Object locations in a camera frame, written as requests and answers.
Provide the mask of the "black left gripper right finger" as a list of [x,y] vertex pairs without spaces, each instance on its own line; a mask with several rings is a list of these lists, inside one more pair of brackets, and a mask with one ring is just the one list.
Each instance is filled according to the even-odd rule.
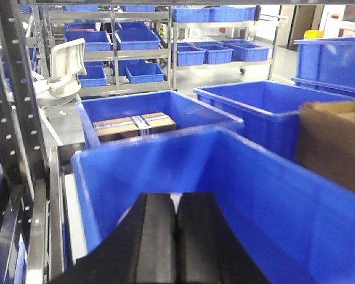
[[178,283],[269,283],[228,225],[213,193],[184,193],[177,211]]

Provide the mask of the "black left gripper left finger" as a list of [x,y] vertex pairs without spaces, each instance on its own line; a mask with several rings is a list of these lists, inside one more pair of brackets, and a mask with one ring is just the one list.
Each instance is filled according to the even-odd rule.
[[52,283],[176,283],[175,208],[141,193],[110,235]]

